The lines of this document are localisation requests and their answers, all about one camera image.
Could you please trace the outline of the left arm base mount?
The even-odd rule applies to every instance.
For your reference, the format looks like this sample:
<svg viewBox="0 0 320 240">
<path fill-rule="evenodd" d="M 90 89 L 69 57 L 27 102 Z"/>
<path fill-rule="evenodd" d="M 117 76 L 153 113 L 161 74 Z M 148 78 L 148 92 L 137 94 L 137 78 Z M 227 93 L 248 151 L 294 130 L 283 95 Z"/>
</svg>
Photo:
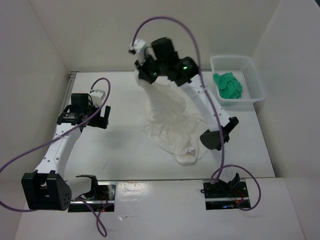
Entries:
<svg viewBox="0 0 320 240">
<path fill-rule="evenodd" d="M 114 212 L 116 186 L 116 182 L 99 181 L 95 193 L 87 192 L 78 197 L 86 201 L 96 213 L 100 210 L 102 210 L 102 212 Z M 85 213 L 90 212 L 90 209 L 82 201 L 73 200 L 70 202 L 68 212 Z"/>
</svg>

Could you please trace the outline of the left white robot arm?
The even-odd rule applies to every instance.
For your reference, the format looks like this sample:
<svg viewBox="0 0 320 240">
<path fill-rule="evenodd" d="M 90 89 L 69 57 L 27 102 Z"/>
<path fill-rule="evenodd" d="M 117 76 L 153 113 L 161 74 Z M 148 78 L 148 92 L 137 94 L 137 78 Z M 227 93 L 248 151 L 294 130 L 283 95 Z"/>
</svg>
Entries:
<svg viewBox="0 0 320 240">
<path fill-rule="evenodd" d="M 100 188 L 95 175 L 81 174 L 70 180 L 64 180 L 64 175 L 68 159 L 84 128 L 107 128 L 111 108 L 103 106 L 106 99 L 103 90 L 71 95 L 71 103 L 57 119 L 57 140 L 49 145 L 35 170 L 25 173 L 21 179 L 30 210 L 65 211 L 71 201 L 81 195 L 88 200 L 99 195 Z"/>
</svg>

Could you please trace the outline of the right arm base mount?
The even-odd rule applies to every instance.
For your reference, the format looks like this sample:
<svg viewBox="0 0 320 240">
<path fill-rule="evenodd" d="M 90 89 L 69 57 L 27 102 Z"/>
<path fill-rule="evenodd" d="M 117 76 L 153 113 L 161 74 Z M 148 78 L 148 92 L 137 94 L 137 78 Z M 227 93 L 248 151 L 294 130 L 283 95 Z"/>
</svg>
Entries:
<svg viewBox="0 0 320 240">
<path fill-rule="evenodd" d="M 211 184 L 205 181 L 200 192 L 204 195 L 206 210 L 251 208 L 246 182 L 241 180 L 238 173 L 228 182 L 219 179 Z"/>
</svg>

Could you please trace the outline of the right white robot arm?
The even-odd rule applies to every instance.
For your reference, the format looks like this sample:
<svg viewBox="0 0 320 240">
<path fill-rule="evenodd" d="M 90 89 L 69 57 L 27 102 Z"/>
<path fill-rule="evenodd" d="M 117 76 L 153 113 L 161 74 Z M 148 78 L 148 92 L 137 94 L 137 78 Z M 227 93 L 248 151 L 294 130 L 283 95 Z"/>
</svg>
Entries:
<svg viewBox="0 0 320 240">
<path fill-rule="evenodd" d="M 168 37 L 156 39 L 151 44 L 136 39 L 129 52 L 137 55 L 135 79 L 146 91 L 152 107 L 160 110 L 166 106 L 161 103 L 164 96 L 156 96 L 157 78 L 166 77 L 193 101 L 204 118 L 208 129 L 200 135 L 201 143 L 209 150 L 221 151 L 239 120 L 230 116 L 213 96 L 196 62 L 189 56 L 179 57 Z"/>
</svg>

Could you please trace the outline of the white tank top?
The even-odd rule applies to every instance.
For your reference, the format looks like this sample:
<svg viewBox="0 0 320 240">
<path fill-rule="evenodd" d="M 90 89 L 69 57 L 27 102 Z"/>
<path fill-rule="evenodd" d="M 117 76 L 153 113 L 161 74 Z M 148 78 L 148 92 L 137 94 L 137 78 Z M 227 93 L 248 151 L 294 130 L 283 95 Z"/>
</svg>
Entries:
<svg viewBox="0 0 320 240">
<path fill-rule="evenodd" d="M 208 125 L 199 110 L 175 83 L 166 80 L 150 84 L 139 79 L 137 70 L 134 77 L 148 97 L 143 127 L 146 138 L 172 154 L 180 165 L 194 165 L 207 151 L 200 136 Z"/>
</svg>

